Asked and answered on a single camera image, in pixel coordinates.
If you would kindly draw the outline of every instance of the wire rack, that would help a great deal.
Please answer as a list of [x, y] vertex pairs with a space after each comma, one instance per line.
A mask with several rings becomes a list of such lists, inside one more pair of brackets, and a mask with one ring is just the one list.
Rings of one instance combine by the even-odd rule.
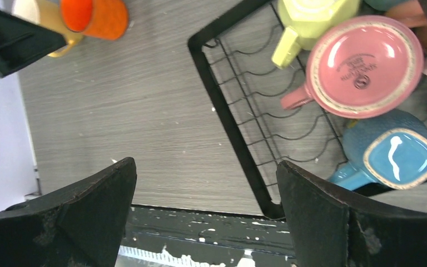
[[[372, 13], [363, 6], [361, 14]], [[280, 98], [304, 83], [309, 55], [302, 51], [289, 68], [276, 68], [271, 55], [283, 29], [276, 1], [244, 0], [188, 43], [256, 200], [271, 219], [284, 217], [275, 176], [280, 161], [324, 178], [346, 163], [346, 119], [316, 103], [281, 108]]]

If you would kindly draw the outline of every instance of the gray wooden surface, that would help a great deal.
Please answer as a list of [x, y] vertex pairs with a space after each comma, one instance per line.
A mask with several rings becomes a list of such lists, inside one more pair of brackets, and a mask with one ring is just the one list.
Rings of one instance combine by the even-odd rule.
[[[187, 39], [239, 1], [126, 0], [130, 27], [115, 42], [86, 38], [62, 58], [46, 57], [20, 72], [24, 101], [33, 135], [44, 193], [59, 189], [131, 156], [137, 162], [138, 182], [133, 202], [189, 209], [260, 214], [230, 142], [201, 83]], [[264, 10], [224, 38], [228, 51], [254, 51], [267, 42], [277, 24]], [[238, 73], [266, 73], [273, 68], [270, 56], [280, 37], [255, 56], [238, 56]], [[210, 60], [222, 51], [206, 51]], [[223, 81], [233, 73], [223, 61], [214, 67]], [[249, 92], [278, 93], [287, 88], [297, 62], [270, 75], [243, 75]], [[289, 89], [303, 81], [298, 72]], [[228, 100], [238, 95], [238, 83], [222, 86]], [[232, 106], [238, 122], [262, 112], [286, 115], [278, 98], [254, 97], [253, 112], [247, 102]], [[402, 106], [427, 119], [427, 79]], [[304, 135], [314, 125], [320, 109], [307, 105], [285, 120], [262, 120], [270, 134]], [[331, 117], [337, 128], [345, 120]], [[257, 125], [241, 126], [247, 142], [261, 139]], [[294, 142], [275, 143], [275, 157], [290, 156], [321, 177], [329, 176], [344, 158], [324, 117], [312, 133]], [[273, 160], [266, 142], [252, 146], [258, 162]], [[320, 152], [326, 145], [323, 154]], [[265, 180], [274, 183], [275, 164], [261, 167]], [[277, 189], [270, 190], [275, 201]], [[427, 185], [411, 191], [381, 195], [379, 200], [427, 211]]]

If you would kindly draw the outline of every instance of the yellow cup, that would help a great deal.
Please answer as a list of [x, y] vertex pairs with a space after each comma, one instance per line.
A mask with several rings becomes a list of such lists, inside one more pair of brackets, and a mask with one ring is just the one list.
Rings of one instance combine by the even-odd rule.
[[50, 57], [63, 56], [83, 38], [82, 34], [66, 28], [58, 5], [47, 0], [14, 0], [12, 14], [63, 35], [67, 46], [63, 50], [48, 54]]
[[279, 0], [278, 13], [285, 29], [272, 55], [278, 68], [286, 68], [300, 50], [312, 50], [331, 27], [354, 17], [361, 0]]

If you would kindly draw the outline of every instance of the pink mug handle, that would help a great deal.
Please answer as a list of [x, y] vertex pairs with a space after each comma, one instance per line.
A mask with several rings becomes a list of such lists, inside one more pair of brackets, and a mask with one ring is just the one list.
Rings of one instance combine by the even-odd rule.
[[314, 99], [310, 96], [306, 84], [303, 84], [291, 93], [288, 93], [281, 99], [281, 106], [285, 110], [292, 110], [307, 103], [312, 102]]

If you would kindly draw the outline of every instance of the blue mug handle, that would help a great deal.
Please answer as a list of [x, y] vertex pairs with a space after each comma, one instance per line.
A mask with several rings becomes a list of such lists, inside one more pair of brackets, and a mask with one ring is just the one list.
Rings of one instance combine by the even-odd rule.
[[337, 172], [328, 179], [328, 182], [353, 191], [375, 181], [363, 170], [356, 168], [352, 163], [348, 162], [345, 166], [337, 170]]

